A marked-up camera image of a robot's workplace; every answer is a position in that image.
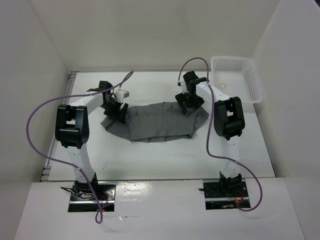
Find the grey skirt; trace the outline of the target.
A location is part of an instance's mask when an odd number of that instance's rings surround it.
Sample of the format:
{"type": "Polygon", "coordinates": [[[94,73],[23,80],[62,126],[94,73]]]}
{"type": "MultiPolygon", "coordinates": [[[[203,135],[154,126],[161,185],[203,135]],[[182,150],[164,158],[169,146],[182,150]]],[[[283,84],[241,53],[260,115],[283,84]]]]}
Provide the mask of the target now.
{"type": "Polygon", "coordinates": [[[208,116],[203,107],[184,115],[178,103],[160,102],[129,107],[125,123],[106,117],[101,125],[106,132],[131,142],[159,143],[191,139],[208,116]]]}

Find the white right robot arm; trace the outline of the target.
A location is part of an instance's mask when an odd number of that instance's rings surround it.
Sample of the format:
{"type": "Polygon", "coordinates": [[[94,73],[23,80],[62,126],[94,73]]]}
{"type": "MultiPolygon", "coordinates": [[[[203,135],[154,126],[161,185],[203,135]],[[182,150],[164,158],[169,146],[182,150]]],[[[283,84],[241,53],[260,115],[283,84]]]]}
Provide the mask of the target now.
{"type": "Polygon", "coordinates": [[[194,71],[183,75],[178,81],[182,93],[175,96],[184,115],[190,115],[205,102],[211,104],[211,115],[207,138],[211,130],[220,137],[222,155],[217,159],[226,160],[219,172],[219,192],[231,196],[242,183],[239,165],[239,142],[245,128],[242,101],[239,97],[230,97],[209,84],[207,77],[198,77],[194,71]]]}

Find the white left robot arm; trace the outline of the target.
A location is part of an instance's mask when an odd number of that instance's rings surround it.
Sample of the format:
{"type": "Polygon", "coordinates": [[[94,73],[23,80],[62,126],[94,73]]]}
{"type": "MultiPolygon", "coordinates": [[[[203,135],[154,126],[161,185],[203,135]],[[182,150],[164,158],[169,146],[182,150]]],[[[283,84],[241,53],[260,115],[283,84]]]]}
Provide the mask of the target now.
{"type": "Polygon", "coordinates": [[[90,136],[89,115],[97,108],[103,108],[104,114],[111,120],[125,123],[129,97],[127,90],[113,90],[113,85],[101,80],[97,88],[90,88],[87,93],[71,104],[61,104],[57,108],[55,138],[66,149],[74,165],[74,189],[81,192],[88,200],[98,197],[100,187],[93,170],[87,142],[90,136]]]}

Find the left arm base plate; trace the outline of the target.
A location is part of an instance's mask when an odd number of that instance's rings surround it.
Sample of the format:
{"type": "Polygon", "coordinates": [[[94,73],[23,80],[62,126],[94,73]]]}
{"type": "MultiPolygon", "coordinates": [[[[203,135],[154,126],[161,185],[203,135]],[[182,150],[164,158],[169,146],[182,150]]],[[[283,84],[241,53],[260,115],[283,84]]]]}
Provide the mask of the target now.
{"type": "MultiPolygon", "coordinates": [[[[88,186],[85,188],[61,187],[62,190],[70,193],[68,212],[85,213],[98,212],[99,207],[94,194],[88,186]]],[[[113,212],[115,209],[116,185],[115,184],[98,184],[96,196],[103,212],[113,212]]]]}

